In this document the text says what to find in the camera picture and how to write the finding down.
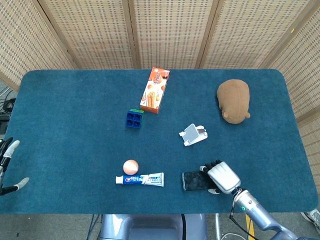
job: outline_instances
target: blue toy block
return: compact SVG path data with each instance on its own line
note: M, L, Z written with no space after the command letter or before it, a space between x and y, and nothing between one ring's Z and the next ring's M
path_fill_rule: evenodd
M138 109L130 109L126 114L126 123L127 127L141 128L142 125L142 118L143 118L144 111Z

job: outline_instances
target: blue and white toothpaste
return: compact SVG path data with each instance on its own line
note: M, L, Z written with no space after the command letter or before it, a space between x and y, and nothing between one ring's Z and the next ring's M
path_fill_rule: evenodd
M123 175L115 177L116 184L143 184L153 186L164 186L164 173L152 173L147 175Z

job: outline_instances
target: plush toy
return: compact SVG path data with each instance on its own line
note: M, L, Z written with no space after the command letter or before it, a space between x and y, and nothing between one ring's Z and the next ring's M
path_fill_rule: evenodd
M239 124L250 118L248 84L239 79L230 79L222 83L216 96L222 116L230 124Z

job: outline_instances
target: woven folding screen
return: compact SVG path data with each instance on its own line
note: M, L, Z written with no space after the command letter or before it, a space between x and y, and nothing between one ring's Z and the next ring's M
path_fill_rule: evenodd
M308 0L225 0L204 68L258 68Z
M135 0L141 67L192 69L213 0Z
M39 0L78 67L131 69L121 0Z
M320 9L270 67L283 73L297 118L320 106Z
M299 130L313 179L320 194L320 117L300 127Z
M73 65L31 0L0 1L0 79L15 90L36 69Z

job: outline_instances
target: black phone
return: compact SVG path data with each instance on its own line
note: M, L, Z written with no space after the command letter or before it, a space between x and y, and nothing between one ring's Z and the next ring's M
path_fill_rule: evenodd
M216 184L203 171L187 171L182 173L183 190L216 189Z

